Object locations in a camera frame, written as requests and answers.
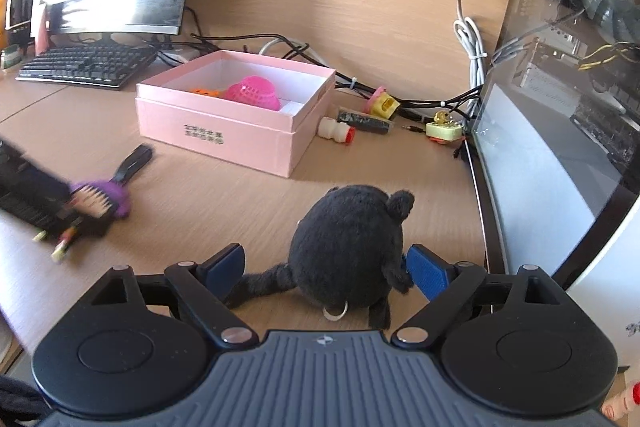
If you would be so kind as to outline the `small green framed stand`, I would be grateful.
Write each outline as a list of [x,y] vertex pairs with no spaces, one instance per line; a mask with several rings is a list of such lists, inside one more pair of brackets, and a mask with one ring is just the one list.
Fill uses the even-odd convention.
[[1,51],[0,66],[3,70],[10,69],[23,60],[23,53],[20,46],[12,44]]

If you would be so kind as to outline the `pink plastic strainer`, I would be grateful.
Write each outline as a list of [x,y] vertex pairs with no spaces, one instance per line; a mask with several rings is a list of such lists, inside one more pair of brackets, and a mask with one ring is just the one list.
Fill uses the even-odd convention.
[[275,110],[276,112],[281,109],[276,88],[271,81],[260,76],[247,76],[232,84],[224,91],[222,97],[231,102]]

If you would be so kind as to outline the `black plush toy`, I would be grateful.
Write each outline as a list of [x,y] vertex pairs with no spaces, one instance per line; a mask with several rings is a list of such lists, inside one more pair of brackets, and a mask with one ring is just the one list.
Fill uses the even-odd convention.
[[258,297],[298,289],[330,321],[366,309],[370,329],[389,329],[391,291],[408,293],[402,224],[414,205],[407,190],[387,194],[372,185],[333,187],[297,223],[288,260],[243,275],[224,303],[230,309]]

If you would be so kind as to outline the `yellow red block toy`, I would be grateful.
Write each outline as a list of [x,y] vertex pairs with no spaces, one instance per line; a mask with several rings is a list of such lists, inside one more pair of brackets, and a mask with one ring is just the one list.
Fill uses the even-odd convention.
[[464,138],[464,126],[446,110],[440,110],[433,116],[433,121],[425,125],[425,135],[438,144],[456,143]]

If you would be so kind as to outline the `white red small bottle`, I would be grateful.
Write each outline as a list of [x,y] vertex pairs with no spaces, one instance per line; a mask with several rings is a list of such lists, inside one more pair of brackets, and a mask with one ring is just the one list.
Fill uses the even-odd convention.
[[354,141],[356,129],[346,122],[323,117],[318,126],[317,135],[322,139],[332,140],[338,144],[349,145]]

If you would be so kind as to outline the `black toy block bar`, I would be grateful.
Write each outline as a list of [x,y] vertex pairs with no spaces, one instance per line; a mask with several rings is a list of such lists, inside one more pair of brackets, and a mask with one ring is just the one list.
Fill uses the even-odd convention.
[[337,109],[337,121],[348,124],[356,130],[379,135],[389,134],[392,129],[392,124],[388,120],[344,107]]

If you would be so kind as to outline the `purple cartoon girl figure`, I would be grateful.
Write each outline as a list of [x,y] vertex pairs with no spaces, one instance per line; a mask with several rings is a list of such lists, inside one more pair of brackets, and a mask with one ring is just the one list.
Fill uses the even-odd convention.
[[151,145],[140,144],[127,156],[108,180],[79,183],[70,188],[70,199],[61,207],[62,215],[52,231],[41,232],[35,241],[55,239],[51,260],[61,263],[77,239],[101,237],[116,220],[126,219],[131,211],[127,184],[152,160]]

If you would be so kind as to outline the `pink cardboard box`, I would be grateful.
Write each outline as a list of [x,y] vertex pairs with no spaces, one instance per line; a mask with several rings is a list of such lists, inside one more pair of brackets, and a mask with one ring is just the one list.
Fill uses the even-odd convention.
[[[269,80],[277,112],[196,94],[250,76]],[[288,178],[331,104],[333,69],[282,58],[218,51],[137,84],[140,134],[233,164]]]

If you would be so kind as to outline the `black white device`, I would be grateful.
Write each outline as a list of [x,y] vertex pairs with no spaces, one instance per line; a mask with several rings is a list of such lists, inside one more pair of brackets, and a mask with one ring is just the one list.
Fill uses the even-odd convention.
[[32,20],[32,0],[6,0],[4,28],[17,30],[30,24]]

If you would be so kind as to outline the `glass computer case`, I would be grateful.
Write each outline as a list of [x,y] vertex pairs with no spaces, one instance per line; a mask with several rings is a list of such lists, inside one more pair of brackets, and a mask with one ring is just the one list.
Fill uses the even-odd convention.
[[468,142],[486,263],[538,265],[639,363],[639,0],[510,0]]

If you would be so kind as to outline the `black keyboard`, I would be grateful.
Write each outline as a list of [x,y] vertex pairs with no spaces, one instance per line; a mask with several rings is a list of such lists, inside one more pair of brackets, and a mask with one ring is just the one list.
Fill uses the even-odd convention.
[[152,64],[152,46],[86,44],[48,49],[26,63],[17,80],[118,90]]

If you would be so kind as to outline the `orange plastic pumpkin shell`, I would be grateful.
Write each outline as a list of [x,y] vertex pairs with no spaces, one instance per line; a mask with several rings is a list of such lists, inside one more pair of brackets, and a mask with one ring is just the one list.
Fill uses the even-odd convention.
[[224,91],[220,91],[220,90],[209,90],[209,89],[198,88],[198,89],[191,89],[189,92],[197,95],[208,96],[209,98],[224,97]]

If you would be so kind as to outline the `yellow pink block cake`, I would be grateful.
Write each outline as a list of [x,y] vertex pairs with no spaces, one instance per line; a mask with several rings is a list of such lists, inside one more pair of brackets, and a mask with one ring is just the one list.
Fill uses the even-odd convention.
[[366,113],[374,117],[391,120],[399,107],[399,101],[391,96],[385,88],[379,87],[367,101]]

